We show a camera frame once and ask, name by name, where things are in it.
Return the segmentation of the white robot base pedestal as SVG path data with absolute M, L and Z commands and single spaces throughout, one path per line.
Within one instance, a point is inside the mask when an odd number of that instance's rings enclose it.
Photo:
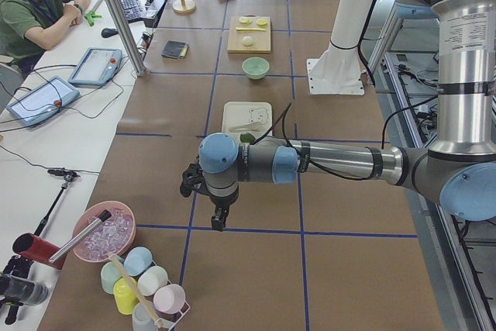
M 363 95 L 360 41 L 374 0 L 340 0 L 329 46 L 318 59 L 307 60 L 312 95 Z

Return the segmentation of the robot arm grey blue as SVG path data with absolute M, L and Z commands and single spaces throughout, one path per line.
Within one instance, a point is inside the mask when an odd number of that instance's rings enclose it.
M 326 172 L 352 181 L 382 179 L 416 191 L 468 221 L 495 215 L 495 0 L 398 0 L 429 7 L 439 18 L 437 137 L 425 149 L 373 147 L 263 136 L 253 144 L 213 133 L 183 173 L 181 194 L 207 195 L 212 228 L 223 230 L 242 182 L 289 184 L 299 173 Z

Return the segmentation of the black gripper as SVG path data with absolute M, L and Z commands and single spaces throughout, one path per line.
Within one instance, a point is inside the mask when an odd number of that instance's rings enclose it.
M 228 186 L 214 186 L 214 176 L 204 173 L 198 163 L 189 164 L 181 177 L 181 195 L 185 198 L 189 198 L 192 193 L 207 195 L 215 205 L 215 212 L 211 217 L 212 228 L 223 231 L 230 206 L 238 198 L 238 184 L 233 182 Z

